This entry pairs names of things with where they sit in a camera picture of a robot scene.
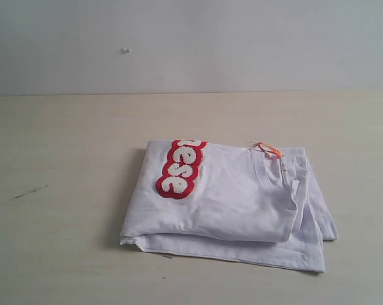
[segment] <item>wall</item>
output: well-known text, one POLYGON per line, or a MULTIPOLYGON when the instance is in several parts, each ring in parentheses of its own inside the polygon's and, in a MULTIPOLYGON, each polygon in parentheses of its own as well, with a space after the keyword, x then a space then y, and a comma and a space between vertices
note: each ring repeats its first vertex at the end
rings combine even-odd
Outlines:
POLYGON ((340 88, 383 88, 383 0, 0 0, 0 95, 340 88))

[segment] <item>beige table surface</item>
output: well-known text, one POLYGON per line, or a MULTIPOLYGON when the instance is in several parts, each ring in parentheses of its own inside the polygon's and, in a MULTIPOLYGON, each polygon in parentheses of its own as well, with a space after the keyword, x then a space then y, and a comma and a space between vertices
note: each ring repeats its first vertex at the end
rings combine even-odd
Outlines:
POLYGON ((0 304, 383 304, 383 91, 1 97, 0 304), (150 139, 306 147, 326 273, 119 246, 150 139))

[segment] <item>table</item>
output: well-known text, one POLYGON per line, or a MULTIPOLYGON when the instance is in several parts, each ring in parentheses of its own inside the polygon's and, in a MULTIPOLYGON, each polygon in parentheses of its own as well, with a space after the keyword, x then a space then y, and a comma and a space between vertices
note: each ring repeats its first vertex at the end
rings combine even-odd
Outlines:
POLYGON ((0 304, 383 304, 383 90, 0 97, 0 304), (326 273, 120 246, 150 139, 306 147, 326 273))

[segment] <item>red and white logo patch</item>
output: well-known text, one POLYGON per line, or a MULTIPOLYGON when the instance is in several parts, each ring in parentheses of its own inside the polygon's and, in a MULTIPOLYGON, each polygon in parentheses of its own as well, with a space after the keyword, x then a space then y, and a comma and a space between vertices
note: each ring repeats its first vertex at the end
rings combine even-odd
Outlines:
POLYGON ((156 191, 165 198, 183 199, 194 189, 198 166, 203 160, 206 142, 175 140, 167 154, 162 176, 156 181, 156 191))

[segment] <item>folded clothing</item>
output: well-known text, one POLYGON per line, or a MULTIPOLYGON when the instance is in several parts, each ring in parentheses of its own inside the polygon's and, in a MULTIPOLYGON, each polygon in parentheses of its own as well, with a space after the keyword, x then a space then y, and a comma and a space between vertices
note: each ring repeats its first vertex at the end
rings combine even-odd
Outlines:
POLYGON ((323 272, 335 225, 304 149, 280 151, 150 141, 121 244, 323 272))

